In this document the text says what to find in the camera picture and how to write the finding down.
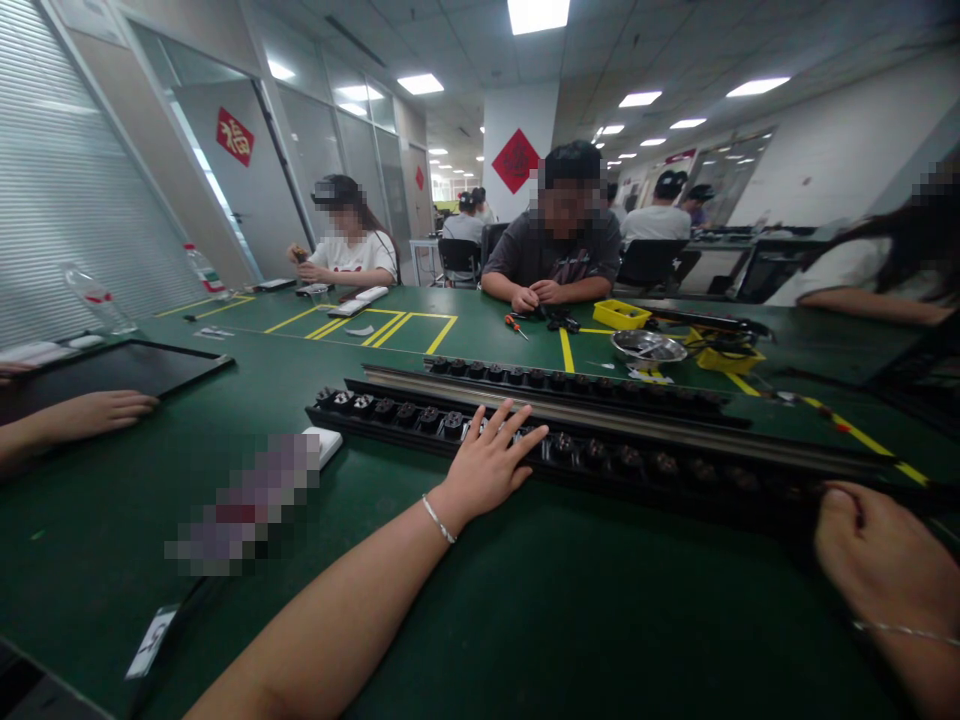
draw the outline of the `hand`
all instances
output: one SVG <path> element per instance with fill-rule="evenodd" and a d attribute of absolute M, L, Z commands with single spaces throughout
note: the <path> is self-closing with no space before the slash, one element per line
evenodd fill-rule
<path fill-rule="evenodd" d="M 538 298 L 537 294 L 530 288 L 517 286 L 513 297 L 510 298 L 510 305 L 513 311 L 518 313 L 533 312 L 539 304 L 540 298 Z"/>
<path fill-rule="evenodd" d="M 27 365 L 25 363 L 0 363 L 0 387 L 9 385 L 13 380 L 5 375 L 19 375 L 20 373 L 33 370 L 36 365 Z"/>
<path fill-rule="evenodd" d="M 567 291 L 555 280 L 538 280 L 530 286 L 544 305 L 560 305 L 567 301 Z"/>
<path fill-rule="evenodd" d="M 53 445 L 135 425 L 159 402 L 135 390 L 90 393 L 35 412 L 21 422 L 35 443 Z"/>
<path fill-rule="evenodd" d="M 480 424 L 486 408 L 477 408 L 446 480 L 430 492 L 430 504 L 454 535 L 473 518 L 500 505 L 533 472 L 529 467 L 518 468 L 517 463 L 547 436 L 549 428 L 541 425 L 510 446 L 532 411 L 526 405 L 507 420 L 511 407 L 513 400 L 505 400 L 482 435 Z"/>
<path fill-rule="evenodd" d="M 297 265 L 297 275 L 299 275 L 300 279 L 304 282 L 311 284 L 315 282 L 333 284 L 336 273 L 329 268 L 322 268 L 310 262 L 303 262 Z"/>
<path fill-rule="evenodd" d="M 960 568 L 943 545 L 890 497 L 853 483 L 828 486 L 817 558 L 853 611 L 865 622 L 956 637 Z"/>

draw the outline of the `white label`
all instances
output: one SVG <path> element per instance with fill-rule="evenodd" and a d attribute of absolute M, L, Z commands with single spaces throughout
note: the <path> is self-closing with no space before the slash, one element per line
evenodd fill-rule
<path fill-rule="evenodd" d="M 143 636 L 143 642 L 140 643 L 140 649 L 133 656 L 133 662 L 130 663 L 130 669 L 127 670 L 126 679 L 143 677 L 150 672 L 150 666 L 153 659 L 160 650 L 160 643 L 163 642 L 164 635 L 167 634 L 167 628 L 170 627 L 170 621 L 177 614 L 179 605 L 173 607 L 162 607 L 157 610 L 153 616 L 150 627 L 147 628 L 147 634 Z"/>

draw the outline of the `metal bowl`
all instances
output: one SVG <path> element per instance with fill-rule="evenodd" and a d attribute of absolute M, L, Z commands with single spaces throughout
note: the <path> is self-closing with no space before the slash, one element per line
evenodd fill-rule
<path fill-rule="evenodd" d="M 637 370 L 656 370 L 660 363 L 679 362 L 687 348 L 672 338 L 649 330 L 620 330 L 610 336 L 617 357 Z"/>

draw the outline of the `silver bracelet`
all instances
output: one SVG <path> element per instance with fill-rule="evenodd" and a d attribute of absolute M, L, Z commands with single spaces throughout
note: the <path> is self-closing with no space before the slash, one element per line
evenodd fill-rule
<path fill-rule="evenodd" d="M 427 495 L 423 495 L 423 506 L 427 509 L 427 512 L 430 513 L 430 517 L 433 518 L 433 521 L 437 524 L 437 527 L 440 528 L 440 532 L 443 533 L 443 536 L 447 539 L 447 542 L 453 545 L 457 539 L 449 533 L 449 531 L 443 526 L 443 523 L 440 522 L 440 518 L 437 517 L 437 514 L 433 511 L 433 508 L 430 507 L 430 501 L 427 500 Z"/>
<path fill-rule="evenodd" d="M 914 637 L 922 637 L 927 640 L 936 640 L 937 642 L 945 642 L 947 645 L 953 645 L 953 647 L 960 648 L 960 640 L 955 638 L 947 638 L 942 635 L 934 635 L 933 633 L 928 633 L 925 630 L 911 630 L 910 628 L 903 627 L 902 625 L 884 625 L 883 623 L 864 623 L 859 620 L 853 621 L 853 626 L 857 630 L 862 630 L 866 632 L 867 630 L 883 630 L 884 632 L 898 632 L 903 633 L 904 635 L 913 635 Z"/>

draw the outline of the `plastic water bottle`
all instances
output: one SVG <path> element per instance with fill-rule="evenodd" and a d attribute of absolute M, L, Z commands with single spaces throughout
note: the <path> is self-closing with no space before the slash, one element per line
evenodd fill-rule
<path fill-rule="evenodd" d="M 103 285 L 83 272 L 74 263 L 61 263 L 63 282 L 73 291 L 84 307 L 100 321 L 111 335 L 136 332 L 137 324 L 120 309 L 113 295 Z"/>
<path fill-rule="evenodd" d="M 217 271 L 213 269 L 213 265 L 203 256 L 203 253 L 197 250 L 197 246 L 193 243 L 187 243 L 183 248 L 187 251 L 187 262 L 190 263 L 190 267 L 200 278 L 200 282 L 203 283 L 210 297 L 214 300 L 226 300 L 230 297 L 230 291 L 223 286 L 223 281 L 220 280 Z"/>

